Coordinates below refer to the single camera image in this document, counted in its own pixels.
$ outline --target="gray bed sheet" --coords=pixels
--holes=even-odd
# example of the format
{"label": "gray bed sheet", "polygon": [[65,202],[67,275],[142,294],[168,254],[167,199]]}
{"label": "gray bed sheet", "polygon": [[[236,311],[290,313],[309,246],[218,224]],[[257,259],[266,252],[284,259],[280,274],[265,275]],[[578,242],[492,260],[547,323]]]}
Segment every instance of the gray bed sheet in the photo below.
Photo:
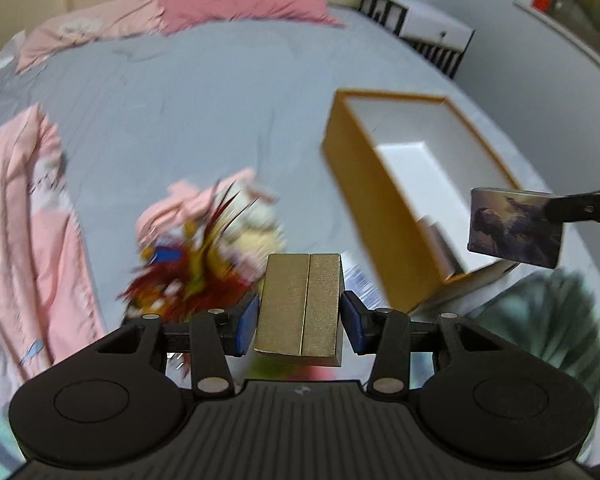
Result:
{"label": "gray bed sheet", "polygon": [[[67,50],[23,75],[13,66],[0,72],[0,125],[37,102],[58,124],[107,329],[122,320],[116,297],[138,264],[136,220],[183,178],[203,188],[253,166],[280,194],[290,252],[349,251],[374,277],[320,152],[337,88],[449,95],[523,186],[546,188],[453,82],[366,17],[332,12],[345,27],[209,23]],[[567,229],[562,264],[586,276],[600,311],[600,275],[575,229]],[[531,270],[519,266],[445,309],[465,313]],[[347,349],[336,374],[364,380],[370,364]]]}

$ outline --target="circular black disc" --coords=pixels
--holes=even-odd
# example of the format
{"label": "circular black disc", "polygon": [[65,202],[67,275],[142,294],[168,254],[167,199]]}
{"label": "circular black disc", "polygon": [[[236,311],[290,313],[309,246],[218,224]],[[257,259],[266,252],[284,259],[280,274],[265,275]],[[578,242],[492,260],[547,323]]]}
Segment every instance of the circular black disc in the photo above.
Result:
{"label": "circular black disc", "polygon": [[594,418],[584,387],[518,352],[467,352],[430,378],[418,399],[420,419],[435,437],[491,464],[565,460]]}
{"label": "circular black disc", "polygon": [[29,459],[97,468],[139,456],[182,421],[176,384],[128,356],[74,356],[28,381],[9,419]]}

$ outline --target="cardboard box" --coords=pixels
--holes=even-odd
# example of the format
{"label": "cardboard box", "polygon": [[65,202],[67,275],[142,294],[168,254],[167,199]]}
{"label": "cardboard box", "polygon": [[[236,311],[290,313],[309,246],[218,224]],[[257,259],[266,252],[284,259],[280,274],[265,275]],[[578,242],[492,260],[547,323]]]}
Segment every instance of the cardboard box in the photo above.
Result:
{"label": "cardboard box", "polygon": [[[466,248],[472,188],[520,186],[448,98],[338,90],[322,149],[392,308],[467,294],[516,266]],[[448,277],[424,216],[464,273]]]}
{"label": "cardboard box", "polygon": [[339,254],[270,254],[255,349],[288,362],[340,366]]}

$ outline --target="barcode label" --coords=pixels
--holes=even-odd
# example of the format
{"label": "barcode label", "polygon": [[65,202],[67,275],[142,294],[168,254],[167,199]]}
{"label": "barcode label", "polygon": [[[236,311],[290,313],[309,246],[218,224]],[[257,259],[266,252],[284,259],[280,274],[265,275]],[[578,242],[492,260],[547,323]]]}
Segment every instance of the barcode label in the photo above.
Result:
{"label": "barcode label", "polygon": [[344,274],[344,287],[352,290],[362,303],[371,310],[387,306],[380,291],[366,276],[360,266],[353,260],[349,253],[342,253],[342,272]]}

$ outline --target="ribbed black surface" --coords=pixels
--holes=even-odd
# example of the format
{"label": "ribbed black surface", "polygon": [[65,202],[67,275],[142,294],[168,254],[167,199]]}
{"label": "ribbed black surface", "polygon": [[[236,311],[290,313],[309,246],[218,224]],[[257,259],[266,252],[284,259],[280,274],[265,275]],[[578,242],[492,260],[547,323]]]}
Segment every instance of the ribbed black surface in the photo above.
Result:
{"label": "ribbed black surface", "polygon": [[375,402],[356,382],[252,381],[200,405],[163,448],[107,471],[30,463],[17,480],[493,480],[585,479],[573,464],[493,472],[440,451],[401,404]]}

